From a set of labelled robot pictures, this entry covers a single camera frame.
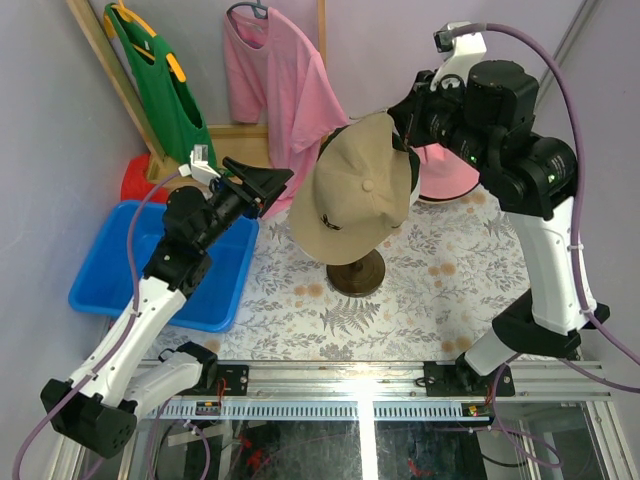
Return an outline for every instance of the pink t-shirt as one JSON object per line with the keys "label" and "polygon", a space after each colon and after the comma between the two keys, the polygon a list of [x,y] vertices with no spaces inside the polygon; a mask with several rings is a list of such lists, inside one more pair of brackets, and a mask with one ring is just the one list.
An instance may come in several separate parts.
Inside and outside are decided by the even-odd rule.
{"label": "pink t-shirt", "polygon": [[257,123],[266,108],[271,164],[294,172],[273,215],[291,204],[313,169],[322,137],[348,122],[320,53],[298,27],[274,8],[262,20],[231,16],[224,35],[231,117]]}

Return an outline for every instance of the wooden pole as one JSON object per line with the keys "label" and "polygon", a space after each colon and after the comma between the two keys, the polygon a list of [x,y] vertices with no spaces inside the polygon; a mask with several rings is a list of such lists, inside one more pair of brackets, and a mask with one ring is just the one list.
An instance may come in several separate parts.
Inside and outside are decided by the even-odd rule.
{"label": "wooden pole", "polygon": [[327,15],[325,10],[325,0],[318,1],[318,51],[327,68]]}
{"label": "wooden pole", "polygon": [[149,119],[147,118],[135,88],[129,81],[129,77],[122,67],[120,60],[118,60],[118,56],[113,50],[111,42],[102,30],[102,26],[96,18],[93,8],[91,8],[89,4],[89,0],[67,0],[67,4],[76,17],[78,25],[80,25],[85,37],[87,37],[98,60],[100,60],[102,68],[104,68],[111,84],[116,89],[133,123],[140,132],[140,135],[142,135],[144,143],[147,145],[152,157],[164,160],[166,153],[149,123]]}

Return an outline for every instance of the pink hat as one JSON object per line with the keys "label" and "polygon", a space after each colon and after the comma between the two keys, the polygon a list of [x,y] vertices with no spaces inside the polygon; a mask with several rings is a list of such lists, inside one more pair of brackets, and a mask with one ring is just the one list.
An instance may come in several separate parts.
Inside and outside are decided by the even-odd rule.
{"label": "pink hat", "polygon": [[420,198],[431,202],[455,200],[478,185],[480,174],[438,144],[414,148],[420,157]]}

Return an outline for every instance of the floral tablecloth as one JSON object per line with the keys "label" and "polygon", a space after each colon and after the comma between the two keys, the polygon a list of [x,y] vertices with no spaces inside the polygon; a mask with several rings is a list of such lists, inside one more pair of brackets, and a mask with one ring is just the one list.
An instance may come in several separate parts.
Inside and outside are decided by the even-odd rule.
{"label": "floral tablecloth", "polygon": [[453,359],[528,288],[516,234],[482,188],[414,205],[378,251],[384,283],[347,298],[329,286],[325,265],[293,243],[286,212],[262,221],[232,329],[168,326],[147,356],[192,340],[225,360]]}

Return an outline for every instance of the white cable clip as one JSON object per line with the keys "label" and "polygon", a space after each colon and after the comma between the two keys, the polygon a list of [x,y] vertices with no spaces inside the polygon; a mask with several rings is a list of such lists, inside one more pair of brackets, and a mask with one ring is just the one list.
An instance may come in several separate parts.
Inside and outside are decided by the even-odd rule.
{"label": "white cable clip", "polygon": [[138,318],[138,317],[140,316],[140,313],[141,313],[141,312],[140,312],[140,310],[136,310],[136,309],[133,307],[133,305],[131,305],[131,308],[129,309],[129,312],[128,312],[128,314],[129,314],[130,316],[131,316],[131,315],[135,315],[135,316],[136,316],[136,318]]}
{"label": "white cable clip", "polygon": [[194,180],[206,185],[222,175],[209,166],[209,147],[207,145],[194,145],[191,151],[191,176]]}
{"label": "white cable clip", "polygon": [[187,163],[184,163],[178,167],[178,172],[180,172],[181,176],[188,177],[189,175],[191,175],[191,166]]}

